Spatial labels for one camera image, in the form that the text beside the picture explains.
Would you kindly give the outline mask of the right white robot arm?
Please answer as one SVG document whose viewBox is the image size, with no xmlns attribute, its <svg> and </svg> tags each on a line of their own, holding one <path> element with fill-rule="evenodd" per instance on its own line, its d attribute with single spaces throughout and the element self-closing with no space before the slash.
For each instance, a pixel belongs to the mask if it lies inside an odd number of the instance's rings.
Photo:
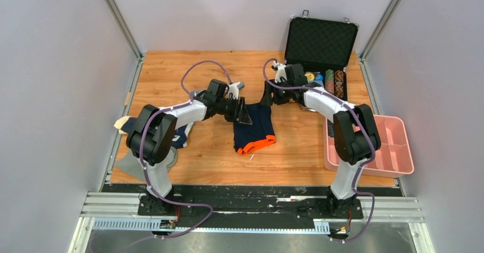
<svg viewBox="0 0 484 253">
<path fill-rule="evenodd" d="M 336 177 L 330 185 L 326 209 L 329 215 L 341 217 L 349 209 L 348 199 L 359 194 L 357 184 L 365 165 L 376 157 L 381 147 L 372 109 L 354 105 L 326 91 L 318 83 L 308 82 L 301 64 L 286 65 L 271 58 L 265 62 L 276 72 L 274 79 L 265 77 L 261 103 L 267 106 L 294 101 L 312 109 L 334 130 L 334 146 L 339 158 Z"/>
</svg>

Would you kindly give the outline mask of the navy striped underwear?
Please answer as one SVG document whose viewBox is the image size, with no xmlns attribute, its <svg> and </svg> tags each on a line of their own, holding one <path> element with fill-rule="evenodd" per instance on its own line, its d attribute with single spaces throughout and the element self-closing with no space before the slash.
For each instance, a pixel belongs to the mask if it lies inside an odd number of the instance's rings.
<svg viewBox="0 0 484 253">
<path fill-rule="evenodd" d="M 328 125 L 328 136 L 330 138 L 334 138 L 334 125 L 331 121 L 327 120 Z"/>
</svg>

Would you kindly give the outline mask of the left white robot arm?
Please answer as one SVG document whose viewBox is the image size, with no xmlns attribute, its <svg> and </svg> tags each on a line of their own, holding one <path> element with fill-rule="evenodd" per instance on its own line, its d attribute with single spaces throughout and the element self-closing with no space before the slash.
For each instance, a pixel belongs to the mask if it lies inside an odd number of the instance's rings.
<svg viewBox="0 0 484 253">
<path fill-rule="evenodd" d="M 168 161 L 175 157 L 172 140 L 176 130 L 217 114 L 227 122 L 251 125 L 244 97 L 243 82 L 226 84 L 213 79 L 189 100 L 171 107 L 146 105 L 137 117 L 124 117 L 115 123 L 120 134 L 127 136 L 126 145 L 139 160 L 147 182 L 147 191 L 154 196 L 153 208 L 162 215 L 170 214 L 175 200 L 169 194 L 172 183 L 168 177 Z"/>
</svg>

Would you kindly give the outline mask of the navy orange boxer briefs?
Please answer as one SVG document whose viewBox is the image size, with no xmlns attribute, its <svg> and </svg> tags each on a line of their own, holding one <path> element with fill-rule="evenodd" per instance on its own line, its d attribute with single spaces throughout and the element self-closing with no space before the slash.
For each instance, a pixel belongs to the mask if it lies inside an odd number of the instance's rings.
<svg viewBox="0 0 484 253">
<path fill-rule="evenodd" d="M 269 106 L 261 103 L 247 105 L 251 125 L 233 124 L 234 149 L 239 155 L 248 155 L 276 143 Z"/>
</svg>

